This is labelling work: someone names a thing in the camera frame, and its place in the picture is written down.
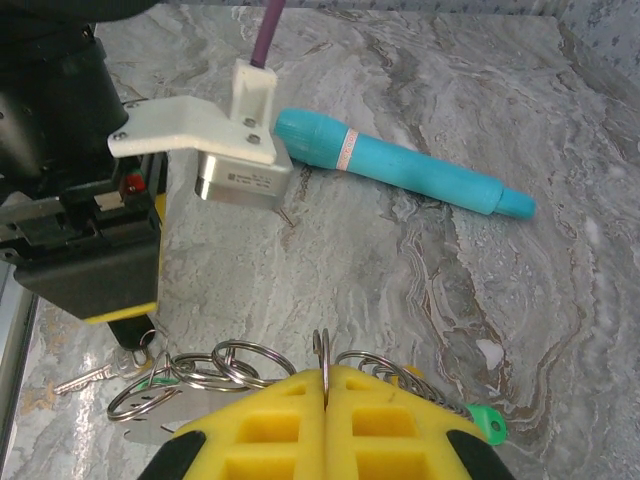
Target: gray marble countertop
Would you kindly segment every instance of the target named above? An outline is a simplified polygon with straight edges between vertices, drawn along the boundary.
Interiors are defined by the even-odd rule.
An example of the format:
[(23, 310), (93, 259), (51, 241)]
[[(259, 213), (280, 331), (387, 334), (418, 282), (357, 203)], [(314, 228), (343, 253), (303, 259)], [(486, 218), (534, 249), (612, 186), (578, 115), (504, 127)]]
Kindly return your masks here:
[[(99, 27), (124, 99), (226, 106), (261, 11), (160, 6)], [(417, 365), (499, 409), (518, 479), (640, 477), (640, 109), (637, 93), (553, 18), (288, 10), (270, 65), (276, 109), (307, 107), (502, 178), (534, 220), (485, 217), (357, 176), (296, 168), (275, 214), (207, 203), (195, 157), (171, 158), (156, 321), (176, 348), (229, 338), (315, 365), (332, 350)], [(45, 302), (7, 478), (135, 478), (156, 447), (105, 408), (123, 387), (52, 388), (102, 362), (108, 328)]]

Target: purple cable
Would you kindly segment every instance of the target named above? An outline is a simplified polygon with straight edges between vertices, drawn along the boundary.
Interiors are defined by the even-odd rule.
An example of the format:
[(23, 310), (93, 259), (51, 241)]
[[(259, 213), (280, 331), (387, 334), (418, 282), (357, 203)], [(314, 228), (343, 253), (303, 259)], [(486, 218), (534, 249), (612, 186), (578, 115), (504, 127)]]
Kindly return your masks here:
[(251, 65), (257, 68), (264, 68), (267, 63), (267, 53), (273, 40), (273, 34), (276, 33), (276, 27), (280, 20), (280, 15), (284, 9), (286, 0), (271, 0), (267, 5), (267, 11), (264, 13), (262, 25), (256, 39), (256, 46), (251, 55)]

